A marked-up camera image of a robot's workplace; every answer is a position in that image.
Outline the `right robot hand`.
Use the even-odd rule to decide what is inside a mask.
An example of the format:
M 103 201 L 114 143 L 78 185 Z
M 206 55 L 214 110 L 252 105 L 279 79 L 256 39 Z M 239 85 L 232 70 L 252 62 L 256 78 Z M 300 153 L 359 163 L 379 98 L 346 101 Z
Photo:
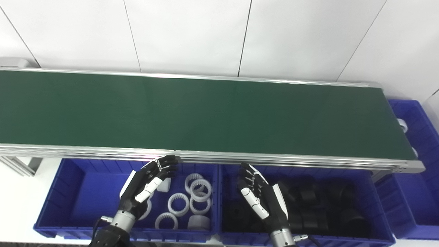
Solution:
M 290 231 L 287 210 L 278 189 L 251 164 L 240 164 L 237 187 L 250 208 L 264 223 L 268 234 Z

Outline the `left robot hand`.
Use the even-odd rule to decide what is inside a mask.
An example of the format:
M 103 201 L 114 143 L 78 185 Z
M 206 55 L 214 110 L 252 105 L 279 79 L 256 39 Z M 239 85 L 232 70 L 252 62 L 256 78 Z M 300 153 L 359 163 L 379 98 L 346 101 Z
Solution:
M 167 155 L 153 159 L 141 167 L 127 180 L 118 210 L 130 213 L 135 221 L 139 220 L 147 211 L 145 202 L 163 181 L 174 174 L 178 169 L 177 164 L 176 156 Z

